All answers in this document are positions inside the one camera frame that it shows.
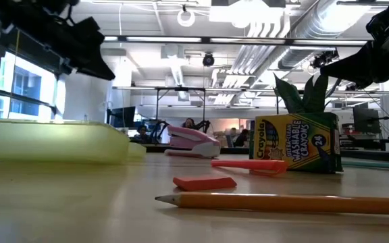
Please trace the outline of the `yellow wooden pencil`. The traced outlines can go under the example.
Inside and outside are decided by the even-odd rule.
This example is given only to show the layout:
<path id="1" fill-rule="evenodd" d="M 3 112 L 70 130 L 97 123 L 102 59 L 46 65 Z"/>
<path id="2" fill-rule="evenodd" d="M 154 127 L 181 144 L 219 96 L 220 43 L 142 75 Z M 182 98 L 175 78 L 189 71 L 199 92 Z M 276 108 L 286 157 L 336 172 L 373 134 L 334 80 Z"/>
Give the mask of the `yellow wooden pencil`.
<path id="1" fill-rule="evenodd" d="M 190 209 L 389 215 L 389 198 L 378 197 L 181 192 L 155 200 Z"/>

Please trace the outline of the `succulent plant in white pot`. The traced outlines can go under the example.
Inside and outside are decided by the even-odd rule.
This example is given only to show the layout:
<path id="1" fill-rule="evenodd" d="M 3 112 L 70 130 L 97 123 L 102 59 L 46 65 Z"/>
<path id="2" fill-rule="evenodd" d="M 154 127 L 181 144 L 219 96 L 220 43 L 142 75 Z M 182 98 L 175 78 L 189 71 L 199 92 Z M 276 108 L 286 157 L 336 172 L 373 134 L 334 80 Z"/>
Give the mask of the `succulent plant in white pot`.
<path id="1" fill-rule="evenodd" d="M 276 87 L 274 92 L 279 96 L 289 113 L 323 113 L 325 111 L 325 100 L 334 91 L 327 92 L 329 77 L 320 75 L 314 82 L 314 76 L 305 83 L 303 96 L 293 84 L 288 83 L 274 74 Z"/>

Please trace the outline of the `orange highlighter pen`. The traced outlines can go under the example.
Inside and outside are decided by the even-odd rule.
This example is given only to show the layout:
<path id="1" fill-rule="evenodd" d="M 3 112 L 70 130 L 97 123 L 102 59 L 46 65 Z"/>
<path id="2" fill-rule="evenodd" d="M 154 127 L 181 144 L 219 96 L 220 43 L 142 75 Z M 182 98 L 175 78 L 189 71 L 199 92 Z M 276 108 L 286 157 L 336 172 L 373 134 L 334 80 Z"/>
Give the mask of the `orange highlighter pen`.
<path id="1" fill-rule="evenodd" d="M 288 169 L 287 162 L 280 160 L 212 160 L 211 166 L 248 169 L 252 174 L 263 176 L 277 176 Z"/>

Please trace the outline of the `black background workstation frame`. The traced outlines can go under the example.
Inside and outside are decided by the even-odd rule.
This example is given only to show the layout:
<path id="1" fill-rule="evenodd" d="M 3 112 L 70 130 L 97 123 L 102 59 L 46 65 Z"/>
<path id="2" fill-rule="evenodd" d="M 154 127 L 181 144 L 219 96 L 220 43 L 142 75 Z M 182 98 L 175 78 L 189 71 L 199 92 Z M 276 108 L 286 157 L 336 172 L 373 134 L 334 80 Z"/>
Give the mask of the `black background workstation frame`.
<path id="1" fill-rule="evenodd" d="M 197 87 L 184 87 L 184 86 L 175 86 L 175 87 L 155 87 L 155 90 L 157 91 L 156 94 L 156 103 L 155 103 L 155 127 L 153 128 L 153 133 L 151 135 L 151 142 L 153 144 L 158 144 L 159 139 L 161 138 L 161 135 L 164 131 L 162 128 L 160 131 L 158 130 L 158 125 L 165 124 L 165 127 L 167 127 L 167 123 L 165 121 L 160 121 L 159 120 L 159 101 L 162 97 L 164 97 L 170 90 L 175 91 L 175 92 L 189 92 L 193 91 L 196 93 L 200 99 L 203 102 L 203 105 L 201 108 L 203 109 L 203 120 L 201 121 L 200 124 L 195 125 L 194 127 L 197 130 L 200 130 L 201 128 L 203 129 L 204 133 L 207 133 L 209 129 L 209 123 L 205 119 L 205 99 L 206 99 L 206 88 L 197 88 Z"/>

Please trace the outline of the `black overhead crossbar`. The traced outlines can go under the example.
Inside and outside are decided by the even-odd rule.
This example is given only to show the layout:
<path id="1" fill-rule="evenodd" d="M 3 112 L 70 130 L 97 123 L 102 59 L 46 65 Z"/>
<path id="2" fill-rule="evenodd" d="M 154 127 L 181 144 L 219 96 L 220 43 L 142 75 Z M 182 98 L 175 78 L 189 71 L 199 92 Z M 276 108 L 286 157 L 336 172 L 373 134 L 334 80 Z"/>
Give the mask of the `black overhead crossbar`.
<path id="1" fill-rule="evenodd" d="M 105 36 L 105 43 L 161 43 L 201 45 L 268 45 L 295 47 L 362 47 L 367 40 L 343 38 L 249 38 L 208 36 Z"/>

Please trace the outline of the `yellow-green plastic pencil case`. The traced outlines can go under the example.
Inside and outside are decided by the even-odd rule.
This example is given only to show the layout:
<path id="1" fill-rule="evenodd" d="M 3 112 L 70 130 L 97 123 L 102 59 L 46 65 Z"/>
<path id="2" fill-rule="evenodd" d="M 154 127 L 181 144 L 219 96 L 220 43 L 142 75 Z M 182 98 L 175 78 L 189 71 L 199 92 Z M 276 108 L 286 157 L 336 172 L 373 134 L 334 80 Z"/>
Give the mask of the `yellow-green plastic pencil case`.
<path id="1" fill-rule="evenodd" d="M 143 159 L 146 148 L 96 121 L 0 119 L 0 161 L 119 165 Z"/>

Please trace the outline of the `dark background desk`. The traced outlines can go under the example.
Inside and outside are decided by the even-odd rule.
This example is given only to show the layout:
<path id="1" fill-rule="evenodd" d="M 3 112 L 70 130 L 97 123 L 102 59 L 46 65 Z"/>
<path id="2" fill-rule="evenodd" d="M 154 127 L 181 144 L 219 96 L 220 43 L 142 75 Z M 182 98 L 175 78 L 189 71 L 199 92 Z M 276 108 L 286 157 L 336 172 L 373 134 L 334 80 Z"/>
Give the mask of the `dark background desk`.
<path id="1" fill-rule="evenodd" d="M 351 135 L 341 137 L 339 139 L 340 147 L 342 149 L 369 149 L 369 150 L 381 150 L 386 151 L 386 145 L 389 144 L 389 137 L 387 139 L 357 139 Z"/>

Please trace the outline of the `green pen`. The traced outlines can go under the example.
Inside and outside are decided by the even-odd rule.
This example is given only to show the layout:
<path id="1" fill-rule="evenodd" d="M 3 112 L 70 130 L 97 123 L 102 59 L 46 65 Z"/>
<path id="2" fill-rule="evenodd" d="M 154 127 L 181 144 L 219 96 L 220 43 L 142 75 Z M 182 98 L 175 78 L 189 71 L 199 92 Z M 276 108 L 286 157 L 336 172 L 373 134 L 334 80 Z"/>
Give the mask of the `green pen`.
<path id="1" fill-rule="evenodd" d="M 353 166 L 353 167 L 371 167 L 371 168 L 389 169 L 389 162 L 382 162 L 382 161 L 369 161 L 369 160 L 344 158 L 342 159 L 342 164 L 346 166 Z"/>

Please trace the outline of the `silver ventilation duct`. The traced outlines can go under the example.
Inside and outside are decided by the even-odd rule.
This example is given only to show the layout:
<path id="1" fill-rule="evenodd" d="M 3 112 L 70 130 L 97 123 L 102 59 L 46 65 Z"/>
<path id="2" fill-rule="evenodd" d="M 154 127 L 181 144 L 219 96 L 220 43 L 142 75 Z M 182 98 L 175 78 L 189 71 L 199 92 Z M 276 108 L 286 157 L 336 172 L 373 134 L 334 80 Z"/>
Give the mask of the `silver ventilation duct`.
<path id="1" fill-rule="evenodd" d="M 290 31 L 289 38 L 337 38 L 370 9 L 364 5 L 341 5 L 339 1 L 319 0 L 309 13 Z M 290 70 L 313 54 L 312 50 L 280 47 L 283 51 L 278 68 Z"/>

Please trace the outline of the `black aluminium table frame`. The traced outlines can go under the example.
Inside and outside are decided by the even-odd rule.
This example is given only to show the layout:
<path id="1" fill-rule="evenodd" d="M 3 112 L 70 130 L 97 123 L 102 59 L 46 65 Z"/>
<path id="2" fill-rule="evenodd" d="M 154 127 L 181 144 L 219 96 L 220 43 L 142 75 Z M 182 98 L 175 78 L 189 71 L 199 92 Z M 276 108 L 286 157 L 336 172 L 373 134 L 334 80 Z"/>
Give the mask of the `black aluminium table frame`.
<path id="1" fill-rule="evenodd" d="M 170 149 L 170 146 L 166 144 L 142 144 L 147 148 L 148 153 L 163 153 L 166 149 Z M 221 154 L 223 155 L 249 155 L 250 150 L 248 148 L 221 148 Z M 365 159 L 372 161 L 385 161 L 389 162 L 389 152 L 386 151 L 361 151 L 361 150 L 341 150 L 342 157 Z"/>

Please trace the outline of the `black computer monitor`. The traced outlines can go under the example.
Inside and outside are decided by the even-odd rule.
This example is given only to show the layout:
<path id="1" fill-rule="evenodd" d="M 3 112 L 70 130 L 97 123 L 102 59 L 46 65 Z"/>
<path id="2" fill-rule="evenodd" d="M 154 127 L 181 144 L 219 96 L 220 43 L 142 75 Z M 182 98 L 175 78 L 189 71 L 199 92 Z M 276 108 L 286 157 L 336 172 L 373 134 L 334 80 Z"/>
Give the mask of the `black computer monitor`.
<path id="1" fill-rule="evenodd" d="M 355 130 L 362 133 L 379 134 L 381 132 L 379 113 L 374 109 L 353 107 Z"/>
<path id="2" fill-rule="evenodd" d="M 123 107 L 107 110 L 107 123 L 115 128 L 134 127 L 136 107 Z"/>

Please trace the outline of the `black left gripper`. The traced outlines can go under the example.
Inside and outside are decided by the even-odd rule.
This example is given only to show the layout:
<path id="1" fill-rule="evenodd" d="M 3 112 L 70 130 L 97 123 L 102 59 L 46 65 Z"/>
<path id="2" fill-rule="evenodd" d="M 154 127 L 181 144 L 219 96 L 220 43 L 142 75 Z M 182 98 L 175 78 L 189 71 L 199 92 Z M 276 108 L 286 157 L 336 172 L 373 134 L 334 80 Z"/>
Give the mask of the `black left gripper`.
<path id="1" fill-rule="evenodd" d="M 105 37 L 92 17 L 79 22 L 72 18 L 80 0 L 21 0 L 20 7 L 28 18 L 22 28 L 50 51 L 65 59 L 77 72 L 113 80 L 115 74 L 105 63 L 101 44 Z"/>

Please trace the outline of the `orange-red eraser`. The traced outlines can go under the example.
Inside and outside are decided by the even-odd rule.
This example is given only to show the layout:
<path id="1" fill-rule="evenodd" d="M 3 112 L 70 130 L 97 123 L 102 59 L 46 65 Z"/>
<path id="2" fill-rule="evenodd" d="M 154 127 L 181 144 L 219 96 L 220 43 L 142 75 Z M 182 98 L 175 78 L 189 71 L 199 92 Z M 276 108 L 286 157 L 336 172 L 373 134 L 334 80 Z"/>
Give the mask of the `orange-red eraser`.
<path id="1" fill-rule="evenodd" d="M 173 183 L 185 191 L 215 190 L 237 186 L 237 183 L 231 177 L 213 175 L 187 178 L 174 177 Z"/>

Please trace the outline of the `pink and white stapler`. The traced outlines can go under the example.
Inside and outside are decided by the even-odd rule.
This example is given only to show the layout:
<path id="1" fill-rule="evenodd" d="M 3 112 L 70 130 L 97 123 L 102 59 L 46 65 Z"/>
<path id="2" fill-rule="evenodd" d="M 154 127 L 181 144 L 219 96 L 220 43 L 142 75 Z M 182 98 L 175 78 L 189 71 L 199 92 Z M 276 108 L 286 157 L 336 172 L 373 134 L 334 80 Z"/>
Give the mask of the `pink and white stapler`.
<path id="1" fill-rule="evenodd" d="M 168 156 L 214 158 L 220 155 L 221 144 L 215 138 L 198 130 L 168 126 L 170 147 Z"/>

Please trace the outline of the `yellow Crayola crayon box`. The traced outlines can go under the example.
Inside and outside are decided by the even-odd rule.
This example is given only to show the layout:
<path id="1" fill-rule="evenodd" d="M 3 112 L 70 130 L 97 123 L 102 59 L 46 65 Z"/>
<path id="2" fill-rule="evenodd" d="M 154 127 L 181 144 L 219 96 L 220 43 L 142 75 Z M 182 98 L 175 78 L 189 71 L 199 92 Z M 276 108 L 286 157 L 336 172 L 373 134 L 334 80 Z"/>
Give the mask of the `yellow Crayola crayon box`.
<path id="1" fill-rule="evenodd" d="M 290 171 L 343 171 L 334 113 L 257 116 L 252 131 L 254 159 L 285 161 Z"/>

